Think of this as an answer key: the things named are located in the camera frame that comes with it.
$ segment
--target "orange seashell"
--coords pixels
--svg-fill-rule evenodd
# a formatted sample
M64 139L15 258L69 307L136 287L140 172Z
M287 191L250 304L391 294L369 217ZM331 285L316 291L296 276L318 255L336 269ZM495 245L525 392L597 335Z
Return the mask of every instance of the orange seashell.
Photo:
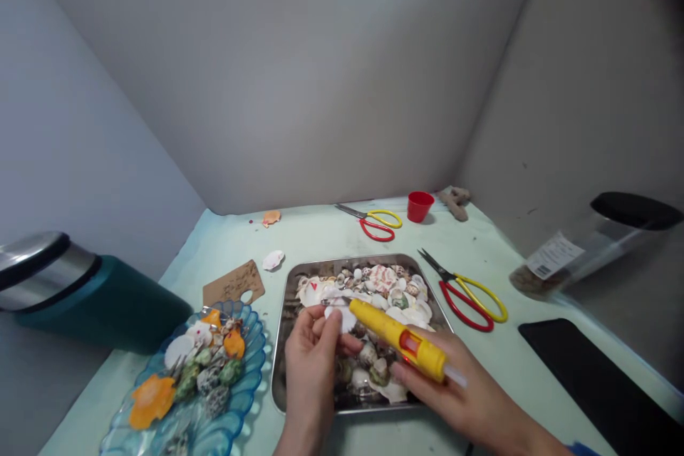
M144 430L152 425L154 419L162 419L173 406L173 378L159 378L152 374L147 380L133 391L135 399L130 411L130 426L135 430Z
M239 328L231 330L223 339L223 347L230 358L241 360L244 356L244 339Z
M216 309L212 309L209 312L209 314L202 319L202 322L205 322L207 324L213 324L214 326L218 326L220 328L221 327L221 313Z
M269 210L264 214L264 220L261 221L261 224L268 228L270 224L276 224L278 221L280 221L280 211Z

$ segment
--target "brown paper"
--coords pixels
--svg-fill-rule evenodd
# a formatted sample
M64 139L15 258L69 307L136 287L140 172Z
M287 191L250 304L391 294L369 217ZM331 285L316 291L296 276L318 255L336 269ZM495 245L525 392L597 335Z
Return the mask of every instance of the brown paper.
M254 260L233 269L228 274L215 279L202 289L204 305L211 306L217 301L239 301L242 294L252 291L252 297L245 304L252 304L266 293L261 282L259 270Z

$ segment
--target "blue scalloped dish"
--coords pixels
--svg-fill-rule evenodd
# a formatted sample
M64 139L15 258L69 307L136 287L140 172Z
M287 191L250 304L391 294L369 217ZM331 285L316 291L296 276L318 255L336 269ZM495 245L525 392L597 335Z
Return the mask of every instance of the blue scalloped dish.
M230 453L233 440L242 430L244 417L252 407L255 390L261 382L261 368L266 361L266 337L262 333L264 326L259 315L249 305L241 301L226 301L215 303L212 308L224 312L228 317L243 320L244 372L230 388L226 413L214 420L206 419L203 415L204 401L197 397L188 403L174 405L163 419L154 422L149 429L136 431L128 422L134 402L131 393L152 374L164 371L166 348L174 338L184 334L189 326L200 319L200 314L194 313L164 341L160 350L150 358L145 370L135 379L135 386L126 394L121 408L112 419L109 433L100 444L100 455L161 455L169 440L183 431L188 433L188 456L226 456Z

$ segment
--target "table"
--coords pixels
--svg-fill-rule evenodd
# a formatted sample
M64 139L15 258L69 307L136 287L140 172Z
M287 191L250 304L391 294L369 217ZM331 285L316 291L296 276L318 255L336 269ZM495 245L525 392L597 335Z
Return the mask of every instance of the table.
M286 255L276 271L260 269L266 294L252 306L264 321L270 353L255 404L234 443L233 455L270 455L284 424L284 416L276 410L271 398L269 382L279 309L289 270L306 261L405 253L418 261L438 292L439 287L435 289L438 275L418 255L417 249L421 247L447 269L486 284L506 304L509 321L497 324L491 333L480 333L466 327L437 294L455 333L475 357L518 404L563 443L579 441L602 456L615 454L518 334L517 327L522 323L558 317L573 321L663 409L675 416L684 408L684 399L675 388L580 309L567 303L541 303L516 291L508 282L508 274L523 258L476 206L470 204L467 211L470 219L465 223L438 209L423 224L409 222L405 214L400 214L405 220L404 226L397 231L395 240L384 243L369 239L356 219L330 205L285 209L282 220L268 229L261 225L262 213L220 217L207 210L202 215L160 280L196 310L202 306L205 284L250 259L261 268L262 259L274 249L281 249ZM146 361L144 356L113 351L40 455L97 454L112 416ZM337 418L326 451L335 455L379 451L380 454L438 456L463 455L467 446L466 439L453 433L426 409Z

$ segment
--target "metal tray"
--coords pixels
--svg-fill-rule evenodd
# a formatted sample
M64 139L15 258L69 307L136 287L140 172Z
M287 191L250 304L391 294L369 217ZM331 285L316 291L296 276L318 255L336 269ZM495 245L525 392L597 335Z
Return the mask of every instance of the metal tray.
M432 309L432 320L430 325L437 331L451 331L453 329L447 321L441 305L435 298L430 284L425 278L423 270L418 263L408 255L404 254L383 254L373 256L360 256L351 259L323 260L308 262L296 265L287 275L283 303L281 306L280 324L276 336L276 355L271 372L271 394L273 401L281 413L285 413L286 391L285 391L285 341L290 335L297 313L301 307L296 297L297 284L300 276L337 276L342 269L354 269L359 266L372 267L375 265L390 266L401 265L411 274L419 274L427 285L427 304ZM373 394L368 397L358 398L348 393L336 394L335 410L339 415L349 415L352 413L371 413L382 410L403 410L415 408L420 405L420 401L409 394L407 403L390 404L382 395Z

